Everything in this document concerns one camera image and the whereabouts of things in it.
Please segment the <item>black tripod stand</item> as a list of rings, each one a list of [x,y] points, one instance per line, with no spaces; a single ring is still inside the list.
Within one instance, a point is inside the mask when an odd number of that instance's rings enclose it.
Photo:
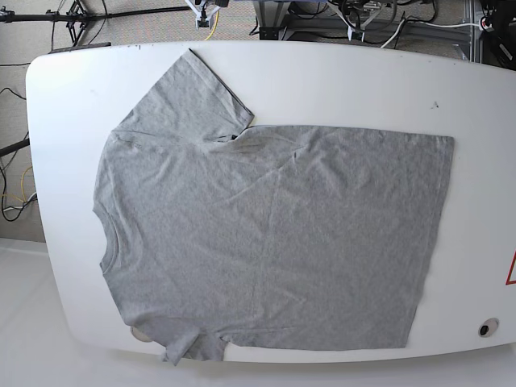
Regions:
[[[62,13],[60,10],[64,4],[65,1],[61,1],[56,10],[47,10],[44,14],[20,14],[2,6],[1,23],[50,23],[52,25],[51,51],[53,52],[55,50],[55,30],[58,23],[64,24],[71,40],[71,47],[76,48],[92,23],[97,21],[105,23],[110,18],[105,1],[101,1],[104,10],[101,14],[88,12],[83,1],[72,1],[70,8]]]

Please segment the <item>beige table grommet cap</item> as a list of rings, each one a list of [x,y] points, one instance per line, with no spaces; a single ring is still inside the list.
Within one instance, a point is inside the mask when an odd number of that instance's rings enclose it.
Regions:
[[[130,332],[132,336],[140,342],[143,343],[152,343],[153,340],[145,335],[143,332],[139,331],[136,327],[130,327]]]

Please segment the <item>red triangle sticker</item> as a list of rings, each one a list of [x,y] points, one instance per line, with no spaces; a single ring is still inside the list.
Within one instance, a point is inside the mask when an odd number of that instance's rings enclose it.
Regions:
[[[516,284],[515,263],[516,263],[516,253],[514,253],[513,259],[511,261],[510,270],[509,270],[507,278],[506,278],[506,285],[515,285]]]

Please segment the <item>grey T-shirt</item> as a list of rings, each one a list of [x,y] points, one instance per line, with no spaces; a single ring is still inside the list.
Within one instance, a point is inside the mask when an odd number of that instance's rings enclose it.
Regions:
[[[172,363],[405,347],[454,139],[253,118],[189,50],[109,134],[93,210],[124,323]]]

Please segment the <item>grey metal frame base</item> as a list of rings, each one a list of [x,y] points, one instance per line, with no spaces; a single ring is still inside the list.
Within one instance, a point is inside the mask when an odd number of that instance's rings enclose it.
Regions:
[[[437,1],[254,1],[260,40],[289,40],[305,34],[325,40],[360,41],[397,47],[403,36],[451,44],[472,61],[481,62],[482,17],[475,1],[465,3],[465,20],[438,24]]]

